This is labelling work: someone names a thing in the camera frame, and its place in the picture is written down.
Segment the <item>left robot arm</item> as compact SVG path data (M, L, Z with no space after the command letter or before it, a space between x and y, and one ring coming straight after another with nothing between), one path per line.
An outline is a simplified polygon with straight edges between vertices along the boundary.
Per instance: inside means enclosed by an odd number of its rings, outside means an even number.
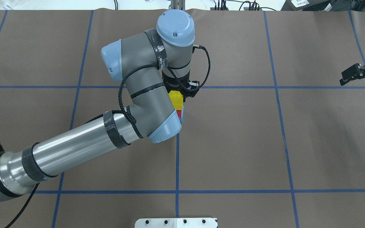
M119 110L20 152L6 152L0 143L0 202L136 140L147 137L155 144L177 135L182 125L169 92L191 97L201 88L189 80L194 40L194 19L170 9L158 17L155 28L104 46L103 62L120 83Z

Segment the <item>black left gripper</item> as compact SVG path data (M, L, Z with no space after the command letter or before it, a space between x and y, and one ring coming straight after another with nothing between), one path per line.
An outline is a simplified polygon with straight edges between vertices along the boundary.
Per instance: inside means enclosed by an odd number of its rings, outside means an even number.
M167 92L179 92L183 96L183 102L185 102L188 97L195 97L200 89L200 81L190 81L189 76L190 73L181 78L175 78L174 76L169 76L163 72L163 83Z

